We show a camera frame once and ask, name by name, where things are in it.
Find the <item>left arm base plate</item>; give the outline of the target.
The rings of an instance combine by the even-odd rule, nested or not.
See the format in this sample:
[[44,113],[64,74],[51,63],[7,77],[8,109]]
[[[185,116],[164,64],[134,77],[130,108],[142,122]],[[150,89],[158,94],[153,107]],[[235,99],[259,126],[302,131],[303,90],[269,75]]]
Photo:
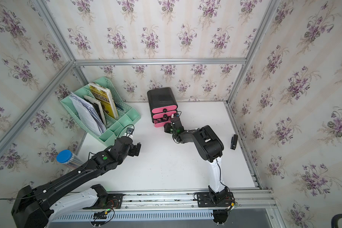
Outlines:
[[97,206],[100,209],[120,209],[122,206],[123,196],[124,195],[121,193],[108,193],[107,195],[101,196],[99,198]]

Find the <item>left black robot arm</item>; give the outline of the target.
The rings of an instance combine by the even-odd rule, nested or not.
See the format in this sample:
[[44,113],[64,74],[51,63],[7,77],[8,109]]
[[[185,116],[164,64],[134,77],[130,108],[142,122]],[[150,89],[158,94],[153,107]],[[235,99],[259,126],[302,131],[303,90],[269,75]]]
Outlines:
[[127,156],[138,156],[141,144],[133,144],[131,137],[122,136],[114,145],[89,158],[83,165],[64,176],[32,188],[19,190],[11,210],[18,228],[44,228],[54,219],[78,209],[94,206],[107,195],[101,184],[68,196],[82,184],[95,179],[121,165]]

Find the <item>pink bottom drawer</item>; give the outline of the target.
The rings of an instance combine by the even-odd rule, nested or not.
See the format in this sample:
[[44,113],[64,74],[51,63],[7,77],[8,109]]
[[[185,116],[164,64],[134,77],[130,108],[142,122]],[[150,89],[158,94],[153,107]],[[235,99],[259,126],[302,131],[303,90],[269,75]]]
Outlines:
[[170,123],[170,121],[158,121],[158,120],[155,120],[154,121],[154,126],[156,127],[156,128],[158,128],[158,127],[163,127],[165,124],[167,124],[167,123]]

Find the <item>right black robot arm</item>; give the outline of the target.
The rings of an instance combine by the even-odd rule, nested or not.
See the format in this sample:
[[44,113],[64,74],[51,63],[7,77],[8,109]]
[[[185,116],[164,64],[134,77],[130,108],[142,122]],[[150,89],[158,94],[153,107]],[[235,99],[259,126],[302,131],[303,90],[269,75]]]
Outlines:
[[219,204],[228,197],[229,189],[223,183],[220,160],[224,145],[209,125],[193,130],[185,130],[179,117],[172,118],[164,125],[164,131],[171,134],[176,143],[193,143],[200,157],[209,163],[209,198]]

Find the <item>pink top drawer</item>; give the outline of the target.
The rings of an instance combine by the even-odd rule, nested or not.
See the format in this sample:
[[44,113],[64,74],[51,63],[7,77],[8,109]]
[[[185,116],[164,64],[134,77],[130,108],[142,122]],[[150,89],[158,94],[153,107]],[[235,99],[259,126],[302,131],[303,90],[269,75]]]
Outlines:
[[163,107],[157,107],[153,108],[151,112],[153,114],[158,114],[158,113],[167,113],[170,111],[175,111],[177,110],[178,106],[177,105],[169,105],[169,106],[163,106]]

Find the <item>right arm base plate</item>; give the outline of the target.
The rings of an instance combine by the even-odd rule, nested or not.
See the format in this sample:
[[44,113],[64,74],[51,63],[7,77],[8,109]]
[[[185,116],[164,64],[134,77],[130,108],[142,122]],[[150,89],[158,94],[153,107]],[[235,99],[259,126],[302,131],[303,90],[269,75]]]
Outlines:
[[194,197],[199,208],[231,208],[236,203],[233,193],[228,190],[218,193],[197,192]]

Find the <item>black pink drawer cabinet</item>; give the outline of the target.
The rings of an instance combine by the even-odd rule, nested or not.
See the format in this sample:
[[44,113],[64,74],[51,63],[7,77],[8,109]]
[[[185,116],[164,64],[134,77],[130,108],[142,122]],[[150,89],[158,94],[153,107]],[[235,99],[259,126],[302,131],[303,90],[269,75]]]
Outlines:
[[152,123],[154,124],[155,120],[158,121],[169,121],[171,117],[166,117],[162,119],[153,119],[153,113],[151,110],[157,107],[169,106],[169,105],[177,105],[176,99],[170,87],[159,88],[159,89],[152,89],[147,92],[147,98],[150,108],[150,114]]

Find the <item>pink drawer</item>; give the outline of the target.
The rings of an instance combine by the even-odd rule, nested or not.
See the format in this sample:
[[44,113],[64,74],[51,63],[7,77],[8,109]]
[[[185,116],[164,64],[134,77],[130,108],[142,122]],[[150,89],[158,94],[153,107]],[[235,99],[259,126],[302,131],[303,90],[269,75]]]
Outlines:
[[163,106],[163,107],[157,107],[153,108],[151,112],[153,114],[158,114],[158,113],[167,113],[170,111],[175,111],[177,110],[178,106],[177,105],[169,105],[169,106]]
[[158,121],[158,120],[155,120],[154,121],[154,126],[156,127],[156,128],[158,128],[158,127],[163,127],[165,124],[167,124],[167,123],[170,123],[170,121]]
[[173,114],[176,114],[176,113],[177,113],[177,111],[173,110],[173,111],[166,112],[166,113],[154,114],[153,115],[153,119],[162,119],[162,118],[170,117],[170,116],[172,116]]

